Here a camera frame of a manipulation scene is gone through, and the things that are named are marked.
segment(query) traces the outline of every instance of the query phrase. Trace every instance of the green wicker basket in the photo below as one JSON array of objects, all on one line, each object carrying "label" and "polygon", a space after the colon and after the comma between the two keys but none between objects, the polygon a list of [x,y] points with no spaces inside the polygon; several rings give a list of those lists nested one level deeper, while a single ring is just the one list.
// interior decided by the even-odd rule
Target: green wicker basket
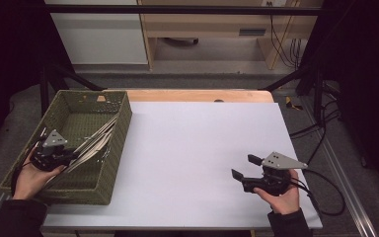
[{"label": "green wicker basket", "polygon": [[117,116],[106,149],[99,151],[36,196],[45,203],[109,204],[131,115],[130,102],[124,91],[59,91],[25,149],[2,181],[0,189],[8,193],[11,191],[13,171],[45,127],[48,130],[56,129],[68,140],[66,148],[76,148],[86,137]]}]

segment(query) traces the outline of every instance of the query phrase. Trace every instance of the black curtain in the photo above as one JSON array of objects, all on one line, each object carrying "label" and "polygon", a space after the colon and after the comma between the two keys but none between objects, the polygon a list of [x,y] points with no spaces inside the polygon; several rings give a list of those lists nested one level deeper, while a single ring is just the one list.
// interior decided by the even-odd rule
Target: black curtain
[{"label": "black curtain", "polygon": [[73,71],[60,36],[45,11],[26,11],[43,0],[0,0],[0,127],[15,93],[39,83],[47,64]]},{"label": "black curtain", "polygon": [[365,161],[379,171],[379,1],[357,0],[349,11],[343,1],[327,0],[326,4],[341,4],[342,11],[331,18],[319,17],[302,63],[313,58],[344,14],[324,44],[318,66],[325,80],[339,82],[342,116]]}]

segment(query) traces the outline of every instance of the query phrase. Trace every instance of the white table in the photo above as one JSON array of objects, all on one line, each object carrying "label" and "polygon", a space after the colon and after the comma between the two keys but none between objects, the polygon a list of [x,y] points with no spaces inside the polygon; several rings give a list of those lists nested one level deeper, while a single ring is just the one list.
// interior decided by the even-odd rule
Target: white table
[{"label": "white table", "polygon": [[[261,177],[252,153],[296,158],[278,104],[132,102],[112,203],[54,205],[44,228],[259,229],[269,205],[243,192],[231,169]],[[300,180],[305,182],[301,172]],[[310,228],[322,222],[305,193]]]}]

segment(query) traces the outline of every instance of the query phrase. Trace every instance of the black cable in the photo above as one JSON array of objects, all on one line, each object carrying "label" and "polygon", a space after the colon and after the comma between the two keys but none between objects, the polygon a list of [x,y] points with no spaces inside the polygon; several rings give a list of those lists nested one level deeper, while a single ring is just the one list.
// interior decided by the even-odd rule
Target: black cable
[{"label": "black cable", "polygon": [[[269,15],[269,18],[270,18],[270,41],[271,41],[273,47],[275,48],[276,52],[278,53],[279,57],[281,58],[282,62],[285,64],[285,66],[287,66],[287,67],[294,67],[293,62],[290,61],[290,60],[288,59],[287,55],[285,54],[284,48],[282,47],[282,43],[281,43],[281,41],[279,40],[278,35],[277,35],[276,32],[275,32],[275,29],[274,29],[274,27],[273,27],[273,18],[272,18],[272,15]],[[281,53],[279,52],[279,49],[275,46],[275,43],[273,42],[273,37],[272,37],[272,35],[275,35],[276,40],[277,40],[278,43],[279,43],[279,48],[281,48],[281,51],[282,51],[282,53],[284,54],[285,59],[286,59],[287,61],[289,61],[291,65],[287,65],[287,63],[285,62],[284,57],[282,57]]]},{"label": "black cable", "polygon": [[[326,120],[326,123],[328,123],[329,121],[331,121],[331,120],[333,120],[333,119],[337,119],[337,118],[339,118],[340,116],[339,115],[336,115],[336,116],[334,116],[334,117],[332,117],[332,118],[328,118],[327,120]],[[294,140],[294,139],[298,139],[298,138],[301,138],[301,137],[303,137],[303,136],[306,136],[306,135],[308,135],[308,134],[310,134],[310,133],[313,133],[313,132],[315,132],[315,131],[318,131],[318,130],[320,130],[321,129],[321,127],[319,127],[319,128],[317,128],[317,129],[314,129],[314,130],[311,130],[311,131],[309,131],[309,132],[306,132],[306,133],[304,133],[304,134],[302,134],[302,135],[299,135],[299,136],[296,136],[296,137],[291,137],[291,140]]]},{"label": "black cable", "polygon": [[30,161],[30,162],[24,164],[21,168],[24,168],[25,166],[30,165],[31,163],[32,163],[32,162]]},{"label": "black cable", "polygon": [[335,185],[332,181],[330,181],[328,178],[326,178],[324,175],[316,172],[316,171],[313,171],[313,170],[303,170],[303,173],[311,173],[311,174],[314,174],[314,175],[317,175],[319,176],[320,178],[322,178],[323,180],[325,180],[326,182],[328,182],[330,185],[332,185],[336,190],[337,192],[340,194],[340,197],[341,197],[341,210],[339,210],[338,212],[326,212],[326,211],[322,211],[323,214],[326,214],[326,215],[330,215],[330,216],[338,216],[338,215],[341,215],[345,209],[346,209],[346,201],[345,201],[345,198],[343,196],[343,193],[341,192],[340,188],[338,188],[337,185]]},{"label": "black cable", "polygon": [[297,42],[297,39],[291,40],[291,46],[290,46],[290,60],[294,63],[294,67],[297,69],[297,66],[295,64],[295,44]]},{"label": "black cable", "polygon": [[24,164],[24,162],[26,162],[26,159],[29,157],[29,154],[32,152],[32,150],[34,149],[33,146],[30,146],[29,149],[27,150],[26,152],[26,156],[24,157],[23,160],[21,160],[16,168],[14,169],[13,173],[12,173],[12,176],[11,176],[11,195],[14,196],[15,194],[15,189],[17,187],[17,181],[18,181],[18,177],[20,176],[20,173],[21,173],[21,170],[28,164],[30,164],[31,162],[28,162],[26,164]]},{"label": "black cable", "polygon": [[307,165],[310,165],[310,163],[312,162],[313,158],[315,157],[317,151],[319,150],[319,147],[322,145],[323,143],[323,140],[325,139],[325,135],[326,135],[326,120],[325,120],[325,110],[327,109],[328,105],[330,104],[333,104],[333,103],[336,103],[337,100],[333,100],[333,101],[330,101],[328,103],[326,103],[324,106],[323,106],[323,109],[322,109],[322,129],[323,129],[323,134],[322,134],[322,137],[318,143],[318,145],[316,146],[315,150],[313,151],[313,153],[310,155],[308,161],[307,161]]},{"label": "black cable", "polygon": [[[284,58],[282,57],[281,53],[279,52],[279,49],[275,46],[275,43],[273,42],[273,37],[272,35],[275,33],[274,29],[273,29],[273,19],[272,19],[272,15],[269,16],[270,17],[270,42],[272,43],[273,45],[273,48],[275,48],[276,52],[278,53],[279,57],[281,58],[282,62],[284,63],[285,66],[287,67],[293,67],[294,65],[292,64],[292,62],[290,62],[291,65],[287,65],[287,63],[285,62]],[[280,48],[282,49],[282,52],[284,53],[285,55],[285,52],[284,52],[284,49],[282,48],[282,45],[280,44]]]},{"label": "black cable", "polygon": [[297,43],[297,56],[296,56],[296,60],[297,60],[297,67],[300,66],[300,62],[301,62],[301,56],[300,56],[300,53],[301,53],[301,39],[298,40],[298,43]]},{"label": "black cable", "polygon": [[295,178],[291,177],[291,180],[294,180],[294,181],[300,183],[303,187],[306,187],[306,185],[301,180],[299,180],[299,179],[295,179]]},{"label": "black cable", "polygon": [[303,191],[305,191],[307,193],[307,197],[309,197],[309,199],[312,202],[313,207],[315,207],[316,212],[318,213],[319,217],[322,218],[322,214],[324,212],[322,210],[320,210],[319,203],[317,202],[317,200],[313,196],[312,192],[309,189],[307,189],[307,187],[304,184],[303,184],[304,186],[301,186],[301,185],[299,185],[299,184],[297,184],[295,182],[290,181],[290,185],[293,185],[293,186],[295,186],[295,187],[297,187],[297,188],[299,188],[299,189],[301,189],[301,190],[303,190]]},{"label": "black cable", "polygon": [[[325,104],[325,106],[324,106],[324,110],[326,109],[326,107],[328,106],[328,105],[330,105],[331,103],[334,103],[335,101],[330,101],[330,102],[328,102],[327,104]],[[326,117],[324,117],[324,119],[327,119],[330,115],[332,115],[333,113],[330,113],[330,114],[328,114]],[[306,132],[306,131],[309,131],[310,129],[312,129],[313,127],[315,127],[315,126],[318,126],[319,124],[318,123],[314,123],[314,124],[312,124],[312,125],[310,125],[310,126],[308,126],[308,127],[306,127],[306,128],[303,128],[303,129],[301,129],[301,130],[299,130],[299,131],[296,131],[296,132],[293,132],[293,133],[290,133],[289,134],[289,136],[290,137],[292,137],[292,136],[295,136],[295,135],[298,135],[298,134],[301,134],[301,133],[303,133],[303,132]]]}]

